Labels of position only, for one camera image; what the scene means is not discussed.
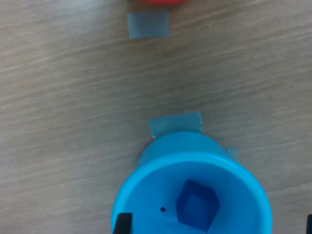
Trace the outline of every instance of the blue cup rim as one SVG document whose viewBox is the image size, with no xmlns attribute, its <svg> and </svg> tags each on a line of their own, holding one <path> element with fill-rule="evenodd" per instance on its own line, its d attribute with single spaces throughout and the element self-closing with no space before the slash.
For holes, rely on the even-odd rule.
<svg viewBox="0 0 312 234">
<path fill-rule="evenodd" d="M 254 195 L 258 207 L 261 211 L 262 225 L 260 226 L 260 234 L 270 234 L 272 231 L 272 212 L 268 197 L 265 191 L 254 178 L 254 176 L 243 168 L 237 162 L 228 159 L 224 156 L 208 153 L 208 152 L 179 152 L 157 157 L 146 164 L 137 168 L 123 183 L 120 188 L 113 205 L 111 215 L 111 228 L 114 229 L 117 215 L 124 212 L 124 207 L 128 197 L 133 189 L 140 183 L 140 181 L 152 172 L 155 172 L 162 167 L 170 166 L 182 162 L 202 162 L 214 165 L 230 172 L 233 176 L 240 179 L 247 188 Z"/>
</svg>

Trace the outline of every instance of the red object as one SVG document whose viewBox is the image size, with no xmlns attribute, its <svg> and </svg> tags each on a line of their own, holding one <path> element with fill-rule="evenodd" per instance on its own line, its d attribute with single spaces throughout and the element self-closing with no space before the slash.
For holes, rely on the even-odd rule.
<svg viewBox="0 0 312 234">
<path fill-rule="evenodd" d="M 159 5 L 174 5 L 182 3 L 186 0 L 142 0 L 142 1 Z"/>
</svg>

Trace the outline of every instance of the blue cube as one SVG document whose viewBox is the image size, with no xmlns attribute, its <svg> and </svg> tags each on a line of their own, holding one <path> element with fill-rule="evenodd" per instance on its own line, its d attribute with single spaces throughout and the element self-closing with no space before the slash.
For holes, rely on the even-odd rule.
<svg viewBox="0 0 312 234">
<path fill-rule="evenodd" d="M 176 214 L 180 223 L 208 231 L 219 208 L 213 189 L 187 180 L 176 203 Z"/>
</svg>

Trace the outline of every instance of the wood grain surface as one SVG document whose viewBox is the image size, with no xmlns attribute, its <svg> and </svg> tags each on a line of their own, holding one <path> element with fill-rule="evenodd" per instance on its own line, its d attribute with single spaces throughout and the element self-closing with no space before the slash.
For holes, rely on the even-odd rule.
<svg viewBox="0 0 312 234">
<path fill-rule="evenodd" d="M 312 1 L 189 0 L 128 39 L 127 0 L 0 1 L 0 233 L 108 234 L 148 119 L 201 111 L 270 198 L 312 213 Z"/>
</svg>

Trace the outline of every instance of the blue tape piece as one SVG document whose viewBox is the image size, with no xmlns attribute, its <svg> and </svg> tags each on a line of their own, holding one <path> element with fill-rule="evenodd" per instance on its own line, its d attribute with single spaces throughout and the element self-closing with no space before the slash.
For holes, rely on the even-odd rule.
<svg viewBox="0 0 312 234">
<path fill-rule="evenodd" d="M 153 138 L 175 132 L 203 132 L 203 123 L 200 112 L 176 116 L 164 116 L 149 120 Z"/>
<path fill-rule="evenodd" d="M 235 147 L 226 148 L 226 151 L 228 152 L 231 159 L 233 159 L 235 161 L 238 160 L 237 149 Z"/>
<path fill-rule="evenodd" d="M 168 10 L 128 13 L 127 21 L 131 39 L 170 35 Z"/>
</svg>

